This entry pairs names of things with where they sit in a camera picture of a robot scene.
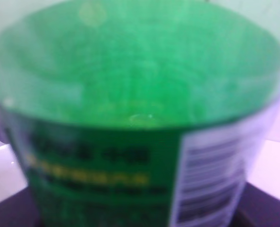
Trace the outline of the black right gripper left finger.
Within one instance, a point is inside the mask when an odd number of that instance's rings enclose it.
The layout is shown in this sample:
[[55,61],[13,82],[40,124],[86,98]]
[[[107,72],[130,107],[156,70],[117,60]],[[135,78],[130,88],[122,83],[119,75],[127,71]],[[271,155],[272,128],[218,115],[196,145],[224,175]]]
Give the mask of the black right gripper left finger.
[[0,202],[0,227],[42,227],[28,187]]

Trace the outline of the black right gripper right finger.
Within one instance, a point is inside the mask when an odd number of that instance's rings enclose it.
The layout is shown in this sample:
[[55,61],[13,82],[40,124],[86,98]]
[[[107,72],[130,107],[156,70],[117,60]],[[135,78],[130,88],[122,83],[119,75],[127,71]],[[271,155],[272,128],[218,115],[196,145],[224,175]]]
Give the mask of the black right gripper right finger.
[[280,200],[247,183],[234,215],[235,227],[280,227]]

